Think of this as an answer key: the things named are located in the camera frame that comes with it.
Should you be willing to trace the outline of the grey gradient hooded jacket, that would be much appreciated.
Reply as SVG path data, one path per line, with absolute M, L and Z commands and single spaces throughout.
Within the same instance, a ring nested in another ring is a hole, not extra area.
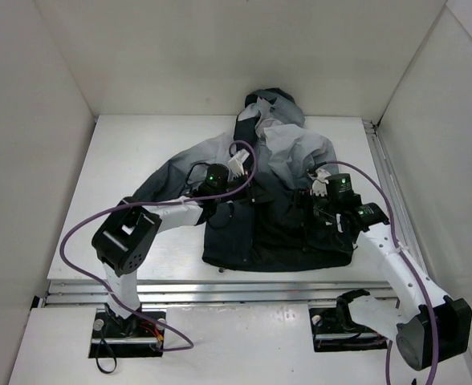
M 256 153 L 258 172 L 244 198 L 217 206 L 205 225 L 202 260 L 228 270 L 296 272 L 349 265 L 354 241 L 330 230 L 301 192 L 312 186 L 308 169 L 339 169 L 332 142 L 304 127 L 294 98 L 278 88 L 245 99 L 233 130 L 204 140 L 168 159 L 134 192 L 138 201 L 170 201 L 200 186 L 208 164 L 226 164 L 233 141 Z

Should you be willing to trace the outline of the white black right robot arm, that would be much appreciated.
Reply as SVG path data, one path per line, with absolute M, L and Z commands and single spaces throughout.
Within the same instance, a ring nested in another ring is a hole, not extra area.
M 310 178 L 314 218 L 331 235 L 363 248 L 400 301 L 394 308 L 367 290 L 349 291 L 336 299 L 336 325 L 354 334 L 370 329 L 394 341 L 415 371 L 466 352 L 472 320 L 468 303 L 451 298 L 431 280 L 397 240 L 389 215 L 353 191 L 349 174 L 318 168 Z

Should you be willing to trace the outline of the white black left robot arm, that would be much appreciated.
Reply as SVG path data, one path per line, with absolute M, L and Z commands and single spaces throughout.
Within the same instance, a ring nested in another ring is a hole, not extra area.
M 236 176 L 224 164 L 197 162 L 184 171 L 158 171 L 162 191 L 141 187 L 125 197 L 96 231 L 92 246 L 103 265 L 112 296 L 105 310 L 111 328 L 128 337 L 143 318 L 137 294 L 137 270 L 160 233 L 204 225 L 204 262 L 232 270 L 255 271 L 251 254 L 260 205 L 277 197 L 278 185 L 265 172 Z

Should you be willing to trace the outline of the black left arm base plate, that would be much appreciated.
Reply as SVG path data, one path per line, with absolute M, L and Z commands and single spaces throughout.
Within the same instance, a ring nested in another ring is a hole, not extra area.
M 145 320 L 129 324 L 116 322 L 104 310 L 94 317 L 88 358 L 111 358 L 108 348 L 118 359 L 160 358 L 165 332 Z

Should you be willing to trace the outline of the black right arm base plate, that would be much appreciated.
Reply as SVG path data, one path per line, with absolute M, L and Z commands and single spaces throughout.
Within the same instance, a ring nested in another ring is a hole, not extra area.
M 388 339 L 366 326 L 346 327 L 335 307 L 309 309 L 314 352 L 385 350 Z

